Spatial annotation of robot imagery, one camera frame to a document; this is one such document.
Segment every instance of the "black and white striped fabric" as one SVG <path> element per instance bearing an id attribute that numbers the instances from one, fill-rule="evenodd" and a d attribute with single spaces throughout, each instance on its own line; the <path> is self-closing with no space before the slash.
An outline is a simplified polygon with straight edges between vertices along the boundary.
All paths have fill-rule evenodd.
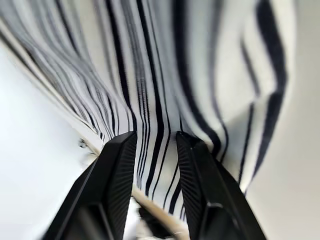
<path id="1" fill-rule="evenodd" d="M 134 182 L 156 204 L 184 218 L 177 131 L 246 191 L 292 84 L 291 0 L 0 2 L 2 46 L 67 121 L 102 143 L 137 131 Z"/>

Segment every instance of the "black stripe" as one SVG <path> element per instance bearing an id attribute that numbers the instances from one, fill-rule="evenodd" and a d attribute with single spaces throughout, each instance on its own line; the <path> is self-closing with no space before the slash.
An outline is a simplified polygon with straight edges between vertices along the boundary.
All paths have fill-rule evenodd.
<path id="1" fill-rule="evenodd" d="M 169 195 L 169 192 L 170 192 L 170 189 L 172 187 L 172 185 L 174 184 L 174 180 L 176 178 L 176 174 L 177 174 L 177 171 L 178 171 L 178 163 L 176 164 L 176 167 L 175 167 L 175 170 L 174 170 L 174 174 L 173 174 L 173 177 L 171 179 L 171 183 L 170 183 L 170 186 L 168 188 L 168 191 L 166 192 L 166 195 L 165 195 L 165 198 L 164 198 L 164 201 L 163 201 L 163 208 L 165 208 L 165 205 L 166 205 L 166 201 L 167 201 L 167 197 Z"/>
<path id="2" fill-rule="evenodd" d="M 39 16 L 41 16 L 41 11 L 40 11 L 40 9 L 39 9 L 40 6 L 39 6 L 38 4 L 33 4 L 32 6 L 33 6 L 32 10 L 35 11 L 36 15 L 38 14 Z M 73 10 L 73 15 L 78 19 L 78 16 L 77 16 L 77 14 L 74 12 L 74 10 Z M 37 19 L 36 23 L 38 24 L 39 30 L 41 30 L 41 32 L 43 33 L 43 35 L 45 36 L 45 38 L 47 39 L 47 41 L 51 44 L 51 47 L 53 48 L 53 47 L 55 46 L 55 43 L 52 42 L 51 38 L 48 36 L 48 33 L 47 33 L 48 29 L 47 29 L 46 26 L 44 25 L 43 21 Z M 78 77 L 79 77 L 80 79 L 81 79 L 82 77 L 84 78 L 83 82 L 84 82 L 84 84 L 85 84 L 85 86 L 86 86 L 86 89 L 87 89 L 87 92 L 89 93 L 89 96 L 91 97 L 91 99 L 94 101 L 94 103 L 95 103 L 95 105 L 96 105 L 95 107 L 97 108 L 97 110 L 98 110 L 98 112 L 100 113 L 101 116 L 105 116 L 105 117 L 107 118 L 107 122 L 104 122 L 104 125 L 105 125 L 105 127 L 106 127 L 106 129 L 107 129 L 107 128 L 108 128 L 109 117 L 108 117 L 108 115 L 107 115 L 107 109 L 105 108 L 105 105 L 103 105 L 103 106 L 101 107 L 101 108 L 104 110 L 105 115 L 103 115 L 102 110 L 101 110 L 101 108 L 100 108 L 99 101 L 100 101 L 100 102 L 102 101 L 100 92 L 97 90 L 97 88 L 96 88 L 95 85 L 92 86 L 92 88 L 94 88 L 93 90 L 89 87 L 89 85 L 88 85 L 88 83 L 87 83 L 87 81 L 86 81 L 87 78 L 86 78 L 85 76 L 82 76 L 82 77 L 81 77 L 81 76 L 79 75 Z M 93 97 L 93 94 L 94 94 L 94 93 L 96 93 L 97 98 L 98 98 L 99 101 L 94 99 L 94 97 Z M 95 127 L 95 128 L 98 130 L 98 129 L 99 129 L 98 121 L 96 121 L 96 124 L 97 124 L 97 127 Z"/>
<path id="3" fill-rule="evenodd" d="M 184 127 L 182 126 L 182 119 L 181 119 L 180 113 L 179 113 L 179 122 L 180 122 L 180 131 L 183 132 L 184 131 Z"/>
<path id="4" fill-rule="evenodd" d="M 212 155 L 216 157 L 221 149 L 221 142 L 218 135 L 212 130 L 207 122 L 202 117 L 195 100 L 193 99 L 193 93 L 190 86 L 190 79 L 188 76 L 188 64 L 186 62 L 186 33 L 188 28 L 186 27 L 186 3 L 184 0 L 173 1 L 173 30 L 174 30 L 174 44 L 175 55 L 177 62 L 177 69 L 180 75 L 180 83 L 182 85 L 186 100 L 193 113 L 195 120 L 199 127 L 209 136 L 213 143 Z"/>
<path id="5" fill-rule="evenodd" d="M 138 94 L 138 104 L 139 104 L 139 113 L 142 121 L 142 154 L 139 156 L 138 167 L 137 167 L 137 184 L 138 187 L 142 188 L 142 168 L 143 164 L 146 160 L 148 147 L 149 147 L 149 138 L 150 138 L 150 130 L 148 131 L 148 123 L 150 126 L 150 117 L 149 117 L 149 109 L 145 106 L 145 100 L 148 105 L 148 95 L 146 95 L 145 89 L 145 72 L 143 69 L 143 61 L 140 53 L 140 46 L 137 42 L 137 33 L 135 31 L 136 26 L 133 24 L 133 16 L 131 13 L 131 8 L 128 6 L 127 1 L 121 1 L 121 6 L 124 13 L 124 19 L 127 26 L 127 31 L 129 34 L 129 41 L 131 45 L 132 55 L 133 55 L 133 64 L 135 69 L 135 79 L 136 79 L 136 87 Z"/>
<path id="6" fill-rule="evenodd" d="M 107 96 L 108 98 L 108 103 L 109 103 L 109 107 L 111 109 L 111 122 L 112 122 L 112 131 L 113 131 L 113 136 L 116 135 L 116 122 L 115 122 L 115 116 L 114 116 L 114 111 L 112 109 L 112 105 L 111 105 L 111 101 L 110 101 L 110 98 Z"/>
<path id="7" fill-rule="evenodd" d="M 114 79 L 113 72 L 112 72 L 112 66 L 110 64 L 109 51 L 108 51 L 108 48 L 107 48 L 107 45 L 106 45 L 107 44 L 106 32 L 105 32 L 105 28 L 103 26 L 103 20 L 102 20 L 101 13 L 100 13 L 100 6 L 99 6 L 97 0 L 94 1 L 94 7 L 95 7 L 95 13 L 97 15 L 98 27 L 99 27 L 99 30 L 100 30 L 100 36 L 101 36 L 101 42 L 102 42 L 102 47 L 103 47 L 104 59 L 106 61 L 106 65 L 107 65 L 107 72 L 108 72 L 108 75 L 110 77 L 113 89 L 116 92 L 117 89 L 116 89 L 116 85 L 115 85 L 115 79 Z M 116 112 L 116 115 L 117 115 L 117 123 L 118 123 L 118 125 L 117 125 L 117 133 L 115 133 L 115 131 L 113 131 L 113 133 L 115 135 L 119 135 L 120 121 L 119 121 L 119 112 L 118 112 L 118 107 L 117 107 L 117 101 L 114 101 L 114 104 L 115 104 L 115 112 Z"/>
<path id="8" fill-rule="evenodd" d="M 155 99 L 155 114 L 157 119 L 157 134 L 156 134 L 156 139 L 155 139 L 155 144 L 154 144 L 154 149 L 152 154 L 149 175 L 145 184 L 145 195 L 149 196 L 149 189 L 155 174 L 159 151 L 160 151 L 162 140 L 164 138 L 165 127 L 164 127 L 164 120 L 162 116 L 162 108 L 161 108 L 161 102 L 159 97 L 155 63 L 152 55 L 152 49 L 151 49 L 151 43 L 150 43 L 150 38 L 148 34 L 149 31 L 146 23 L 145 13 L 144 13 L 142 2 L 138 0 L 136 3 L 137 3 L 140 20 L 141 20 L 141 26 L 144 34 L 146 51 L 147 51 L 149 62 L 150 62 L 150 70 L 152 75 L 152 83 L 153 83 L 153 91 L 154 91 L 154 99 Z"/>
<path id="9" fill-rule="evenodd" d="M 16 18 L 15 18 L 15 19 L 18 20 L 21 28 L 23 29 L 23 31 L 22 31 L 22 30 L 19 31 L 20 34 L 23 35 L 23 32 L 25 32 L 25 35 L 26 35 L 25 38 L 26 38 L 26 39 L 30 38 L 30 39 L 32 40 L 32 36 L 28 35 L 27 30 L 26 30 L 26 28 L 25 28 L 25 26 L 24 26 L 21 18 L 19 17 L 18 12 L 17 12 L 14 4 L 13 4 L 11 1 L 9 1 L 8 3 L 10 4 L 11 10 L 12 10 L 12 11 L 15 13 L 15 15 L 16 15 Z M 15 27 L 12 27 L 11 29 L 14 31 L 14 30 L 17 29 L 17 28 L 18 28 L 18 26 L 15 26 Z M 37 50 L 43 55 L 44 58 L 46 58 L 46 57 L 45 57 L 46 54 L 43 53 L 42 49 L 41 49 L 39 46 L 37 46 L 37 44 L 36 44 L 36 42 L 35 42 L 34 40 L 33 40 L 33 44 L 31 44 L 31 43 L 29 43 L 28 40 L 26 40 L 26 39 L 21 38 L 21 40 L 23 40 L 23 43 L 24 43 L 26 46 L 29 47 L 29 50 L 30 50 L 30 53 L 31 53 L 30 56 L 34 57 L 34 59 L 37 59 L 37 61 L 35 61 L 34 63 L 35 63 L 35 64 L 39 64 L 41 61 L 37 58 L 37 55 L 36 55 L 35 53 L 33 54 L 31 51 L 32 51 L 33 49 L 37 49 Z M 96 125 L 95 125 L 94 117 L 91 116 L 87 110 L 86 110 L 86 112 L 87 112 L 88 117 L 90 118 L 90 119 L 87 119 L 86 121 L 89 122 L 89 123 L 91 123 L 91 125 L 93 126 L 93 128 L 97 131 L 98 128 L 97 128 Z"/>
<path id="10" fill-rule="evenodd" d="M 174 214 L 175 206 L 176 206 L 180 192 L 181 192 L 181 185 L 180 185 L 180 182 L 178 182 L 178 185 L 176 186 L 173 196 L 171 198 L 170 207 L 169 207 L 170 214 Z"/>
<path id="11" fill-rule="evenodd" d="M 144 142 L 144 147 L 143 147 L 143 153 L 141 157 L 141 162 L 139 167 L 139 186 L 140 188 L 142 187 L 142 177 L 144 175 L 144 170 L 145 170 L 145 165 L 147 162 L 147 155 L 148 155 L 148 148 L 149 148 L 149 140 L 150 140 L 150 112 L 149 112 L 149 103 L 148 103 L 148 94 L 147 94 L 147 89 L 146 89 L 146 76 L 145 76 L 145 71 L 144 71 L 144 64 L 143 64 L 143 59 L 142 59 L 142 54 L 141 54 L 141 49 L 137 37 L 137 31 L 135 30 L 136 25 L 133 23 L 133 15 L 131 8 L 129 6 L 129 2 L 127 1 L 121 1 L 121 5 L 124 10 L 124 17 L 126 20 L 126 24 L 128 26 L 127 30 L 129 33 L 129 40 L 132 46 L 132 53 L 134 57 L 134 64 L 135 64 L 135 78 L 137 81 L 137 87 L 138 87 L 138 95 L 139 92 L 142 100 L 142 111 L 141 112 L 141 107 L 140 107 L 140 116 L 141 119 L 144 120 L 145 122 L 145 132 L 144 132 L 144 140 L 142 139 L 142 142 Z"/>
<path id="12" fill-rule="evenodd" d="M 257 81 L 256 74 L 254 72 L 254 69 L 252 67 L 252 63 L 251 63 L 249 55 L 248 55 L 247 48 L 246 48 L 245 43 L 244 43 L 243 40 L 241 40 L 241 52 L 242 52 L 242 55 L 243 55 L 243 58 L 244 58 L 244 62 L 245 62 L 246 68 L 247 68 L 248 73 L 250 75 L 250 79 L 251 79 L 251 82 L 252 82 L 252 85 L 253 85 L 255 96 L 259 97 L 260 94 L 261 94 L 261 91 L 260 91 L 260 88 L 259 88 L 259 84 L 258 84 L 258 81 Z"/>
<path id="13" fill-rule="evenodd" d="M 136 116 L 132 110 L 132 106 L 130 103 L 126 69 L 125 69 L 125 64 L 124 64 L 124 60 L 123 60 L 123 56 L 122 56 L 122 48 L 121 48 L 120 36 L 118 33 L 117 22 L 116 22 L 116 18 L 114 15 L 113 6 L 111 4 L 111 1 L 106 0 L 105 3 L 106 3 L 107 10 L 109 13 L 108 16 L 110 17 L 110 23 L 111 23 L 113 40 L 114 40 L 116 59 L 117 59 L 117 63 L 118 63 L 118 71 L 119 71 L 119 77 L 120 77 L 120 82 L 121 82 L 121 88 L 122 88 L 125 103 L 131 112 L 131 117 L 132 117 L 132 122 L 133 122 L 132 123 L 133 124 L 133 131 L 136 132 L 137 131 L 137 119 L 136 119 Z"/>
<path id="14" fill-rule="evenodd" d="M 65 14 L 64 14 L 64 12 L 63 12 L 63 10 L 62 10 L 60 0 L 55 0 L 55 4 L 56 4 L 56 9 L 58 10 L 59 15 L 60 15 L 60 17 L 61 17 L 61 20 L 62 20 L 64 29 L 65 29 L 65 31 L 66 31 L 66 34 L 68 35 L 68 38 L 69 38 L 69 40 L 70 40 L 70 43 L 71 43 L 74 51 L 76 52 L 76 54 L 79 56 L 78 48 L 76 47 L 74 38 L 73 38 L 73 36 L 71 35 L 71 32 L 70 32 L 70 30 L 69 30 L 69 26 L 68 26 L 68 23 L 67 23 L 67 21 L 66 21 Z"/>
<path id="15" fill-rule="evenodd" d="M 239 171 L 239 178 L 238 178 L 239 184 L 241 183 L 242 173 L 244 171 L 244 166 L 245 166 L 245 161 L 247 156 L 247 149 L 248 149 L 248 144 L 249 144 L 249 139 L 251 134 L 251 124 L 252 124 L 253 115 L 254 115 L 254 105 L 251 104 L 249 107 L 248 125 L 246 128 L 246 135 L 245 135 L 243 153 L 242 153 L 241 164 L 240 164 L 240 171 Z"/>
<path id="16" fill-rule="evenodd" d="M 218 100 L 216 97 L 216 88 L 215 88 L 215 69 L 216 69 L 216 49 L 217 49 L 217 45 L 218 45 L 218 35 L 219 35 L 219 27 L 220 27 L 220 21 L 221 21 L 221 12 L 222 12 L 222 8 L 223 8 L 223 1 L 222 0 L 216 0 L 214 2 L 214 6 L 213 6 L 213 11 L 212 11 L 212 27 L 210 27 L 209 29 L 211 30 L 210 33 L 210 40 L 209 40 L 209 44 L 211 44 L 210 49 L 211 49 L 211 53 L 209 55 L 209 59 L 208 59 L 208 75 L 209 78 L 211 79 L 210 81 L 210 87 L 211 87 L 211 97 L 212 97 L 212 106 L 213 109 L 215 111 L 215 114 L 222 126 L 222 129 L 224 131 L 224 135 L 225 135 L 225 147 L 223 150 L 223 153 L 221 155 L 220 158 L 220 162 L 223 163 L 224 159 L 225 159 L 225 155 L 229 146 L 229 134 L 228 134 L 228 130 L 227 127 L 222 119 L 221 116 L 221 112 L 218 106 Z"/>
<path id="17" fill-rule="evenodd" d="M 163 69 L 162 69 L 162 64 L 161 64 L 161 61 L 160 61 L 160 54 L 159 54 L 159 49 L 158 49 L 158 44 L 157 44 L 157 38 L 156 38 L 156 35 L 155 35 L 154 23 L 153 23 L 153 20 L 152 20 L 152 17 L 151 17 L 150 3 L 149 3 L 149 1 L 147 1 L 146 3 L 147 3 L 147 6 L 148 6 L 148 12 L 149 12 L 149 14 L 150 14 L 150 22 L 151 22 L 151 28 L 152 28 L 152 35 L 153 35 L 153 39 L 154 39 L 154 43 L 155 43 L 157 60 L 158 60 L 158 62 L 159 62 L 159 69 L 160 69 L 160 76 L 161 76 L 161 85 L 162 85 L 162 89 L 163 89 L 164 109 L 165 109 L 165 114 L 166 114 L 166 119 L 167 119 L 167 125 L 168 125 L 168 127 L 167 127 L 167 130 L 168 130 L 168 138 L 167 138 L 166 143 L 165 143 L 164 153 L 163 153 L 162 160 L 161 160 L 161 165 L 160 165 L 159 174 L 158 174 L 158 177 L 157 177 L 157 179 L 156 179 L 156 182 L 155 182 L 155 185 L 154 185 L 154 188 L 153 188 L 153 191 L 152 191 L 152 200 L 153 200 L 153 199 L 154 199 L 154 196 L 155 196 L 155 191 L 156 191 L 156 188 L 157 188 L 159 179 L 160 179 L 160 175 L 161 175 L 161 172 L 162 172 L 162 167 L 163 167 L 164 162 L 165 162 L 165 158 L 166 158 L 166 154 L 167 154 L 167 150 L 168 150 L 168 145 L 169 145 L 169 142 L 170 142 L 171 126 L 170 126 L 170 121 L 169 121 L 168 108 L 167 108 L 167 99 L 166 99 L 166 94 L 165 94 L 165 81 L 164 81 Z"/>
<path id="18" fill-rule="evenodd" d="M 86 43 L 86 40 L 85 40 L 85 37 L 84 37 L 84 35 L 83 35 L 83 30 L 82 30 L 82 28 L 81 28 L 81 24 L 80 24 L 80 19 L 79 19 L 79 16 L 78 16 L 78 13 L 77 13 L 77 11 L 76 11 L 76 6 L 75 6 L 75 3 L 74 3 L 74 1 L 73 0 L 71 0 L 71 1 L 69 1 L 68 2 L 69 4 L 70 4 L 70 6 L 71 6 L 71 13 L 72 13 L 72 16 L 73 16 L 73 19 L 74 19 L 74 23 L 75 23 L 75 25 L 76 25 L 76 28 L 77 28 L 77 30 L 79 31 L 79 43 L 83 46 L 83 50 L 84 50 L 84 52 L 85 52 L 85 54 L 86 54 L 86 57 L 88 58 L 88 61 L 90 62 L 90 63 L 92 63 L 92 59 L 91 59 L 91 57 L 90 57 L 90 53 L 89 53 L 89 50 L 88 50 L 88 48 L 87 48 L 87 43 Z M 89 94 L 90 94 L 90 97 L 91 97 L 91 99 L 94 101 L 94 103 L 95 103 L 95 106 L 96 106 L 96 108 L 97 108 L 97 110 L 99 111 L 99 113 L 100 113 L 100 115 L 103 117 L 103 116 L 105 116 L 106 117 L 106 122 L 104 122 L 105 123 L 105 127 L 106 128 L 109 128 L 109 129 L 112 129 L 112 130 L 110 130 L 110 133 L 111 133 L 111 138 L 113 138 L 115 135 L 114 135 L 114 132 L 115 132 L 115 128 L 114 128 L 114 122 L 113 122 L 113 125 L 112 126 L 110 126 L 110 123 L 112 124 L 112 120 L 110 121 L 110 119 L 109 119 L 109 115 L 108 115 L 108 112 L 111 114 L 111 118 L 113 118 L 113 121 L 114 121 L 114 111 L 113 111 L 113 109 L 112 109 L 112 107 L 111 107 L 111 103 L 110 103 L 110 99 L 109 99 L 109 97 L 108 97 L 108 95 L 107 95 L 107 91 L 105 92 L 106 93 L 106 98 L 107 98 L 107 101 L 109 101 L 109 103 L 108 102 L 105 102 L 105 104 L 103 104 L 103 98 L 102 98 L 102 96 L 101 96 L 101 93 L 100 93 L 100 88 L 101 89 L 104 89 L 104 87 L 102 86 L 102 84 L 99 82 L 99 80 L 98 80 L 98 76 L 96 76 L 96 70 L 95 70 L 95 68 L 94 68 L 94 66 L 93 66 L 93 64 L 91 64 L 91 65 L 89 65 L 88 66 L 88 68 L 89 68 L 89 71 L 92 73 L 92 79 L 94 80 L 94 82 L 96 83 L 96 84 L 98 84 L 99 85 L 99 88 L 97 88 L 96 87 L 96 85 L 95 84 L 93 84 L 93 88 L 94 88 L 94 90 L 93 91 L 90 91 L 90 89 L 88 88 L 88 92 L 89 92 Z"/>
<path id="19" fill-rule="evenodd" d="M 183 211 L 184 211 L 184 207 L 185 207 L 185 205 L 184 204 L 182 204 L 182 207 L 181 207 L 181 211 L 180 211 L 180 219 L 182 219 L 182 213 L 183 213 Z"/>
<path id="20" fill-rule="evenodd" d="M 258 5 L 257 22 L 275 72 L 277 90 L 269 99 L 262 141 L 253 176 L 256 175 L 259 167 L 261 166 L 270 140 L 273 136 L 287 83 L 284 49 L 278 34 L 275 17 L 269 1 L 263 0 Z"/>

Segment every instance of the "white wall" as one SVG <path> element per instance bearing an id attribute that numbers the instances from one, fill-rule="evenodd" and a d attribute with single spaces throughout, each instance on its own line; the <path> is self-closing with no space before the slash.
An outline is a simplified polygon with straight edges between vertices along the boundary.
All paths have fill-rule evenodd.
<path id="1" fill-rule="evenodd" d="M 271 240 L 320 239 L 320 1 L 297 2 L 295 86 L 247 194 Z"/>
<path id="2" fill-rule="evenodd" d="M 0 49 L 0 239 L 35 239 L 55 216 L 87 149 Z"/>

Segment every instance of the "striped fabric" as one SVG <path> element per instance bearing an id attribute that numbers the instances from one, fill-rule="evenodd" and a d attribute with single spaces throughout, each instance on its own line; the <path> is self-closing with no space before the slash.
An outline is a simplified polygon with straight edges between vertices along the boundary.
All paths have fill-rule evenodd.
<path id="1" fill-rule="evenodd" d="M 2 46 L 67 121 L 101 143 L 137 131 L 134 182 L 157 205 L 184 218 L 177 131 L 246 191 L 292 84 L 291 0 L 0 4 Z"/>

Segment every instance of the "black plastic object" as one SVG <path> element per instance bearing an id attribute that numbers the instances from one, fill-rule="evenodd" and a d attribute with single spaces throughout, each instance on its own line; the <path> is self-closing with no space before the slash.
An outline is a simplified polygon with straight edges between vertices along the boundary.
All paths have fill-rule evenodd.
<path id="1" fill-rule="evenodd" d="M 176 135 L 180 184 L 191 240 L 265 240 L 234 178 L 206 144 Z"/>
<path id="2" fill-rule="evenodd" d="M 131 197 L 137 135 L 116 136 L 75 181 L 45 240 L 123 239 Z"/>

